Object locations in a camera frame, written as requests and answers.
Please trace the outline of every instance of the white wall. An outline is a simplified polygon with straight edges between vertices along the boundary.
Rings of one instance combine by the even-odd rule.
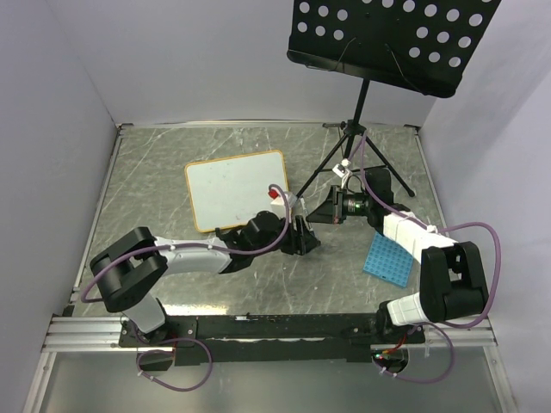
[[[71,292],[115,127],[42,0],[0,4],[0,404],[20,411]]]
[[[287,59],[293,0],[47,1],[115,122],[354,114],[361,79]],[[420,126],[433,103],[375,83],[363,119]]]
[[[551,3],[504,0],[465,72],[459,93],[436,102],[421,130],[449,225],[495,226],[504,265],[492,325],[521,411],[549,411],[551,360]],[[459,239],[483,247],[482,230]]]

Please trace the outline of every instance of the whiteboard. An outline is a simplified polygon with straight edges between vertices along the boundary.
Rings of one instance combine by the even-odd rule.
[[[280,151],[188,163],[185,175],[199,232],[244,225],[258,212],[270,211],[271,183],[288,190]]]

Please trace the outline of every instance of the blue mat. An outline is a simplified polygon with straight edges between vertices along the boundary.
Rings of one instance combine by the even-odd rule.
[[[369,249],[363,271],[400,287],[407,285],[412,271],[413,256],[392,239],[379,232]]]

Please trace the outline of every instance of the black music stand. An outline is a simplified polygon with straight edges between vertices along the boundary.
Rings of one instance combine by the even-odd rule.
[[[301,197],[338,148],[344,157],[360,125],[370,81],[451,97],[501,0],[294,0],[288,58],[306,67],[361,77],[354,118],[297,193]],[[410,196],[415,193],[369,137],[366,143]]]

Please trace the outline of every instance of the gray marble tabletop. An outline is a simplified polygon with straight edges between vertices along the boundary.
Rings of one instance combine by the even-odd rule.
[[[371,126],[368,131],[417,193],[410,198],[393,180],[396,201],[426,223],[441,226],[414,129]],[[136,226],[149,226],[154,235],[167,238],[208,237],[194,228],[184,176],[189,162],[278,149],[285,157],[289,187],[296,192],[337,140],[337,129],[321,126],[129,127],[121,134],[87,261]],[[366,166],[381,164],[369,148],[365,156]],[[341,158],[338,152],[329,165]],[[336,183],[334,174],[321,174],[305,193],[308,209],[324,200]],[[351,217],[343,225],[314,225],[314,230],[322,245],[306,256],[276,252],[234,274],[168,275],[152,293],[175,315],[303,314],[372,312],[381,301],[418,290],[416,263],[406,288],[362,271],[375,234],[366,219]],[[90,277],[85,269],[82,283]],[[73,312],[76,317],[105,315],[102,304],[79,302]]]

